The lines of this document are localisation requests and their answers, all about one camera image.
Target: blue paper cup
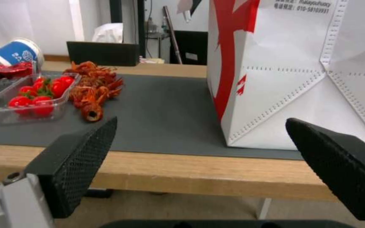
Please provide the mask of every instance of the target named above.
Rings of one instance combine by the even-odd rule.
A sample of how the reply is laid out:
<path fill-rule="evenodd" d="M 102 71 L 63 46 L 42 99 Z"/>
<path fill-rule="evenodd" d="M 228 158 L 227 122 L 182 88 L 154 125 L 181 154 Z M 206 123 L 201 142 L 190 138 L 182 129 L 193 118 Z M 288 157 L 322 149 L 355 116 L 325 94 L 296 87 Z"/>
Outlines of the blue paper cup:
<path fill-rule="evenodd" d="M 19 38 L 0 48 L 0 65 L 12 66 L 20 62 L 36 61 L 40 69 L 45 59 L 33 41 Z"/>

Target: gray mat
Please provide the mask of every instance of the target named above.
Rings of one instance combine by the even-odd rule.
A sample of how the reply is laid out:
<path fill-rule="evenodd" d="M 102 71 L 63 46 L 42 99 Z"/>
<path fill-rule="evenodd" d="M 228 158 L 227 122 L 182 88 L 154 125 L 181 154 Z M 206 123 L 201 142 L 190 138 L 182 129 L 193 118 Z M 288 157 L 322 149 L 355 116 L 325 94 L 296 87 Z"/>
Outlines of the gray mat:
<path fill-rule="evenodd" d="M 302 159 L 298 151 L 228 148 L 205 79 L 122 76 L 126 86 L 119 99 L 104 104 L 104 118 L 118 116 L 111 150 Z M 48 146 L 59 135 L 90 124 L 67 105 L 56 121 L 0 126 L 0 144 Z"/>

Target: red packaging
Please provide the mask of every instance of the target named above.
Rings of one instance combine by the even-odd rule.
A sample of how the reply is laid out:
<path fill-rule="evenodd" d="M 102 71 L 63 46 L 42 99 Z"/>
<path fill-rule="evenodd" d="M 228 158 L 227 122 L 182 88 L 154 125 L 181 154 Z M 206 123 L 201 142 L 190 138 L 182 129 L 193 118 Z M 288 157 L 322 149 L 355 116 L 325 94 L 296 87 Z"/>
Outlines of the red packaging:
<path fill-rule="evenodd" d="M 21 62 L 13 66 L 0 65 L 0 79 L 21 78 L 34 73 L 32 62 Z"/>

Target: red logo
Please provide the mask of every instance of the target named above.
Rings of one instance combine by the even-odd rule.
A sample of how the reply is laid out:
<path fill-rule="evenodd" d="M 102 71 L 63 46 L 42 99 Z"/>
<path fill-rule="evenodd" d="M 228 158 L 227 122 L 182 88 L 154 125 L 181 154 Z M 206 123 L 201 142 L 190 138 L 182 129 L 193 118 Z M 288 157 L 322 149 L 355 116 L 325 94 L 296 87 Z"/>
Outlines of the red logo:
<path fill-rule="evenodd" d="M 241 96 L 243 95 L 243 92 L 245 92 L 245 82 L 246 82 L 246 75 L 243 76 L 242 79 L 239 80 L 239 82 L 237 83 L 238 86 L 241 86 L 237 91 L 236 94 Z"/>
<path fill-rule="evenodd" d="M 223 114 L 232 90 L 235 74 L 235 44 L 233 33 L 236 30 L 254 32 L 260 0 L 247 0 L 233 11 L 234 0 L 214 0 L 221 46 L 222 68 L 218 92 L 214 97 L 219 120 Z"/>

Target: crayfish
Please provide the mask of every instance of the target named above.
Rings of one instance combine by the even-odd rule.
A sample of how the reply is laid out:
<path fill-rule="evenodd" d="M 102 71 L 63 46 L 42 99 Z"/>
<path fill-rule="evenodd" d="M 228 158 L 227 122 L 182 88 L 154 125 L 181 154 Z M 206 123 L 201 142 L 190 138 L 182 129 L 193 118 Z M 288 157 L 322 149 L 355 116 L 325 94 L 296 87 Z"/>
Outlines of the crayfish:
<path fill-rule="evenodd" d="M 102 105 L 108 98 L 120 94 L 123 79 L 116 78 L 116 72 L 109 68 L 98 67 L 93 62 L 83 62 L 80 65 L 71 63 L 71 69 L 65 72 L 79 73 L 80 82 L 70 92 L 70 100 L 81 110 L 85 120 L 95 122 L 103 117 Z"/>

